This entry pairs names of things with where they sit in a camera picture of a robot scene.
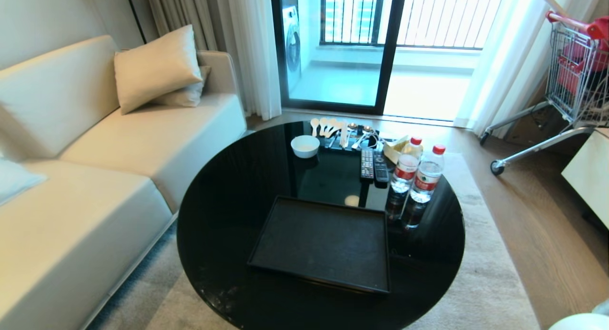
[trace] curtain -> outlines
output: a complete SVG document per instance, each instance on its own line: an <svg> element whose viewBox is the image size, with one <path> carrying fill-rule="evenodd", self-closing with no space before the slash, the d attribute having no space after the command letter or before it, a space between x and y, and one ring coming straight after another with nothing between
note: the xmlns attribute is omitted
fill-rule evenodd
<svg viewBox="0 0 609 330"><path fill-rule="evenodd" d="M572 18L588 20L598 0L556 0ZM551 25L544 0L502 0L455 126L481 135L524 107L548 68ZM507 127L493 134L505 136Z"/></svg>
<svg viewBox="0 0 609 330"><path fill-rule="evenodd" d="M217 0L222 37L241 78L246 115L281 115L279 70L270 0Z"/></svg>
<svg viewBox="0 0 609 330"><path fill-rule="evenodd" d="M196 48L218 50L207 0L149 0L158 33L192 24Z"/></svg>

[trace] washing machine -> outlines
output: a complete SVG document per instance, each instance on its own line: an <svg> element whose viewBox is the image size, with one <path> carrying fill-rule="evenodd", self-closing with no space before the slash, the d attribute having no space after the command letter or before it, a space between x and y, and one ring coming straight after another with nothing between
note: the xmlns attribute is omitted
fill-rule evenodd
<svg viewBox="0 0 609 330"><path fill-rule="evenodd" d="M300 25L294 5L283 8L283 34L287 85L291 92L300 81Z"/></svg>

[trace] red bottle cap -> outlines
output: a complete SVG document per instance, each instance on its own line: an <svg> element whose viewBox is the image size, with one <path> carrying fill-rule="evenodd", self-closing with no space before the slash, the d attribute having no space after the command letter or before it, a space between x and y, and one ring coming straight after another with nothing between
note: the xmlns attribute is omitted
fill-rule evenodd
<svg viewBox="0 0 609 330"><path fill-rule="evenodd" d="M421 138L420 137L411 137L411 144L418 146L421 144Z"/></svg>
<svg viewBox="0 0 609 330"><path fill-rule="evenodd" d="M435 145L433 146L433 153L437 155L443 155L446 147L444 145Z"/></svg>

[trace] door frame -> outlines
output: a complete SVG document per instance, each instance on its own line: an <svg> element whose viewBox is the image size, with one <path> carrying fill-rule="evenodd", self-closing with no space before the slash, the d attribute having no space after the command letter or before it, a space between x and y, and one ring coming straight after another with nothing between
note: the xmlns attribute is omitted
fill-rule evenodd
<svg viewBox="0 0 609 330"><path fill-rule="evenodd" d="M393 68L393 58L395 56L395 50L398 42L400 22L402 21L404 3L405 0L392 0L391 9L389 11L387 37L385 38L385 46L383 47L383 59L381 61L379 82L376 90L376 100L374 101L374 106L367 106L290 98L287 82L287 67L285 65L286 55L285 44L283 43L284 29L281 0L271 0L275 29L275 45L277 51L277 66L279 70L281 105L283 107L293 107L297 109L316 109L321 111L335 111L338 113L383 115L383 111L385 109L385 100L387 99L387 89L389 89L389 79L391 79L391 72Z"/></svg>

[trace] black tray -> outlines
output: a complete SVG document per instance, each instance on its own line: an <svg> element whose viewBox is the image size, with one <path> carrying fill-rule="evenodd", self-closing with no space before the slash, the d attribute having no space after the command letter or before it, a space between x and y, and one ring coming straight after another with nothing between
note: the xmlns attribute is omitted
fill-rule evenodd
<svg viewBox="0 0 609 330"><path fill-rule="evenodd" d="M247 264L389 293L384 212L277 196Z"/></svg>

